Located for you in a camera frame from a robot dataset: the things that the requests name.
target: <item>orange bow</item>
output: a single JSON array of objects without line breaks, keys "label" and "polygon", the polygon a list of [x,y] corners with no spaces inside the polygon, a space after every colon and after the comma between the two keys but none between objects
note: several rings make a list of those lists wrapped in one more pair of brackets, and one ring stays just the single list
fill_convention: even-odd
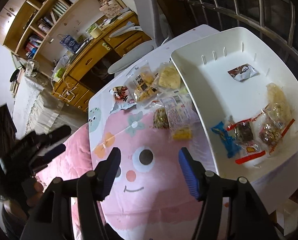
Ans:
[{"label": "orange bow", "polygon": [[104,135],[104,138],[102,141],[96,146],[96,148],[93,150],[93,153],[97,155],[100,159],[103,159],[106,154],[106,148],[110,147],[113,145],[115,140],[115,137],[111,133],[106,133]]}]

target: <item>wooden desk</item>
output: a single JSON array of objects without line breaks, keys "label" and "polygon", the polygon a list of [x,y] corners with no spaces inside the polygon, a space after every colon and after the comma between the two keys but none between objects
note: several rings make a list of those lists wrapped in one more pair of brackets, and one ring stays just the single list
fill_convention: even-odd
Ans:
[{"label": "wooden desk", "polygon": [[67,67],[62,79],[55,84],[55,92],[52,94],[67,104],[87,111],[89,100],[97,93],[105,83],[97,77],[91,77],[94,87],[82,82],[88,78],[87,72],[99,62],[106,54],[114,50],[120,57],[131,51],[139,44],[149,41],[150,38],[141,31],[132,31],[120,36],[109,38],[110,34],[125,26],[127,22],[139,25],[137,15],[134,12],[126,15],[123,19],[117,19],[112,24],[102,29],[102,34],[93,39]]}]

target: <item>cartoon eye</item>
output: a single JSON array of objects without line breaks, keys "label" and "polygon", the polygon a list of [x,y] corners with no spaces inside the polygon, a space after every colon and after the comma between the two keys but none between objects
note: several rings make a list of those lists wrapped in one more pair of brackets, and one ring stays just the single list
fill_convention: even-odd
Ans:
[{"label": "cartoon eye", "polygon": [[140,147],[133,154],[132,163],[137,171],[148,172],[155,163],[154,153],[147,146]]},{"label": "cartoon eye", "polygon": [[121,168],[120,168],[120,166],[119,166],[114,181],[119,181],[119,180],[121,179],[121,177],[122,177],[122,176],[121,176]]}]

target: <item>chair backrest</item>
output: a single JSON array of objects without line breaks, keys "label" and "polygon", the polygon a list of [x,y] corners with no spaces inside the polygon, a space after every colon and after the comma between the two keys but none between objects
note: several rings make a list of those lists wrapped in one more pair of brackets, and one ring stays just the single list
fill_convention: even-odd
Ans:
[{"label": "chair backrest", "polygon": [[157,0],[134,0],[138,13],[139,25],[158,46],[164,41],[162,35]]}]

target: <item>person's arm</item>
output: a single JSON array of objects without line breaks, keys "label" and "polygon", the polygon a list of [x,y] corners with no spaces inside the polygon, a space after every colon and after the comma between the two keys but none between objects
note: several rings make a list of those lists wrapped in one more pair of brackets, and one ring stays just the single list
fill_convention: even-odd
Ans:
[{"label": "person's arm", "polygon": [[[39,182],[34,184],[37,193],[27,200],[29,207],[33,208],[43,195],[44,187]],[[6,200],[2,210],[3,223],[6,228],[7,236],[10,240],[19,240],[27,222],[27,216],[20,205],[15,200]]]}]

